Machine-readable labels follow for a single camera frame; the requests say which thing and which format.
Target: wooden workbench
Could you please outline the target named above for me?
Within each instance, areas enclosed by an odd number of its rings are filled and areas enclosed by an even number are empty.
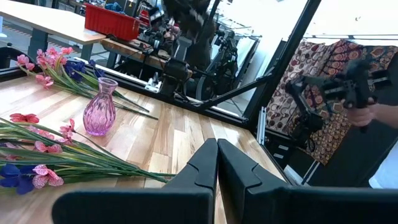
[[[92,44],[105,38],[103,34],[85,29],[85,18],[69,11],[0,0],[0,16],[34,28],[30,48],[34,47],[32,46],[35,43],[33,40],[39,41],[39,45],[47,47],[47,38],[42,37],[43,35],[35,30],[44,34],[57,35],[83,45],[82,55],[91,54]],[[35,49],[29,49],[29,52],[36,53]]]
[[[91,137],[118,157],[152,172],[176,174],[208,138],[225,138],[265,169],[283,179],[276,166],[252,134],[241,128],[169,105],[125,89],[119,91],[150,110],[159,120],[117,109],[116,121],[104,137]],[[34,113],[40,124],[58,130],[69,118],[76,130],[85,133],[83,110],[89,99],[60,90],[45,90],[33,78],[0,83],[0,117],[13,113]],[[0,195],[0,223],[51,223],[54,201],[71,190],[83,187],[161,187],[162,183],[143,178],[103,179],[61,187],[46,187],[27,195]],[[221,194],[216,196],[215,223],[226,223]]]

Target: black camera rig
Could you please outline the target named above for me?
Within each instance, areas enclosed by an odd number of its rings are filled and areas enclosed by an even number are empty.
[[[313,151],[315,145],[310,136],[321,130],[324,123],[322,116],[309,107],[302,92],[309,85],[317,86],[325,102],[344,100],[344,108],[365,108],[369,104],[369,98],[373,98],[373,102],[376,102],[376,97],[372,95],[369,86],[381,90],[385,86],[392,85],[389,69],[370,73],[370,68],[369,62],[365,60],[352,60],[343,73],[333,78],[302,76],[286,84],[286,92],[293,97],[300,110],[297,125],[290,134],[299,147],[308,146]],[[360,128],[361,132],[365,133],[367,126]]]

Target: pink glass vase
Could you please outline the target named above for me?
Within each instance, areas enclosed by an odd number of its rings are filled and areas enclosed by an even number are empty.
[[[99,93],[90,101],[83,114],[87,133],[102,136],[112,127],[116,118],[112,92],[118,83],[109,78],[99,78]]]

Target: artificial flower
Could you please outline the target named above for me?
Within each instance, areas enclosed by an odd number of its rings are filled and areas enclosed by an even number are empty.
[[[51,85],[54,84],[54,81],[51,77],[44,77],[43,75],[36,75],[37,83],[43,85],[45,89],[48,89]]]
[[[45,57],[45,54],[43,53],[42,49],[37,50],[36,53],[38,57]]]
[[[33,178],[29,174],[33,173],[35,166],[21,166],[20,169],[14,164],[6,164],[0,170],[0,186],[2,187],[16,187],[17,193],[20,195],[26,194],[34,189],[32,183]]]
[[[73,48],[71,48],[71,47],[68,47],[68,48],[62,47],[62,48],[61,48],[61,51],[62,51],[63,54],[68,55],[68,54],[70,54],[70,53],[73,52]]]
[[[35,142],[35,150],[40,152],[48,152],[48,153],[61,153],[62,148],[58,144],[54,144],[52,146],[45,146],[45,144],[41,141]]]
[[[39,128],[35,128],[32,125],[30,125],[29,127],[26,127],[26,129],[28,129],[29,131],[32,131],[32,132],[34,132],[36,134],[39,134],[39,135],[41,135],[41,136],[43,136],[45,138],[48,138],[48,139],[51,139],[51,140],[55,139],[54,135],[50,134],[48,131],[44,131],[44,130],[41,130]]]
[[[0,143],[0,147],[8,147],[8,148],[11,148],[11,149],[17,149],[17,146],[15,146],[15,145],[13,145],[13,144],[11,144],[9,142]],[[18,158],[18,156],[6,154],[6,153],[3,153],[3,152],[0,152],[0,154],[4,155],[6,157],[6,160],[8,160],[8,161],[15,161]]]
[[[104,71],[104,70],[98,69],[98,68],[95,67],[95,61],[94,61],[94,60],[90,60],[90,61],[89,61],[89,64],[93,67],[94,75],[95,75],[97,78],[101,78],[101,77],[104,77],[104,76],[105,76],[105,71]]]
[[[40,65],[43,69],[47,69],[47,59],[44,56],[37,56],[36,58],[37,64]]]
[[[95,69],[94,74],[97,78],[101,78],[105,76],[105,71],[102,69]]]
[[[32,71],[33,68],[35,68],[35,64],[33,64],[33,63],[27,63],[25,66],[26,66],[26,69],[28,69],[29,71]]]
[[[67,146],[72,146],[73,145],[71,137],[57,139],[56,141],[59,142],[59,143],[62,143],[64,145],[67,145]]]
[[[72,62],[72,61],[67,61],[65,64],[65,71],[67,72],[67,75],[74,79],[76,82],[81,82],[82,76],[78,73],[85,73],[85,63],[84,62]]]
[[[54,47],[51,47],[51,48],[47,49],[47,51],[45,52],[45,54],[46,54],[47,56],[50,56],[50,55],[57,55],[58,52],[57,52],[57,50],[55,50]]]
[[[26,65],[27,63],[29,63],[29,57],[27,57],[26,55],[22,54],[17,57],[17,65],[23,66]]]
[[[35,114],[27,114],[23,115],[20,113],[14,113],[10,115],[11,121],[12,122],[28,122],[28,123],[35,123],[37,124],[39,122],[39,119],[36,117]]]
[[[54,171],[47,168],[46,165],[37,165],[33,171],[37,174],[33,177],[33,185],[37,189],[41,189],[49,183],[50,186],[61,186],[63,185],[63,179],[59,177]]]
[[[69,119],[70,125],[61,126],[60,132],[65,139],[71,139],[75,131],[75,121],[73,119]]]
[[[67,62],[68,62],[68,59],[65,58],[65,57],[62,57],[61,60],[60,60],[60,64],[61,64],[61,65],[66,65]]]
[[[65,125],[65,126],[61,126],[60,128],[60,132],[63,133],[67,133],[67,132],[76,132],[75,131],[75,120],[73,119],[69,119],[70,125]]]

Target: red container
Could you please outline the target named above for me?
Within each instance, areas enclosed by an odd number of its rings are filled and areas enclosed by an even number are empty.
[[[92,4],[86,6],[86,29],[102,34],[113,34],[122,40],[132,40],[138,37],[140,22],[130,16],[103,9]]]

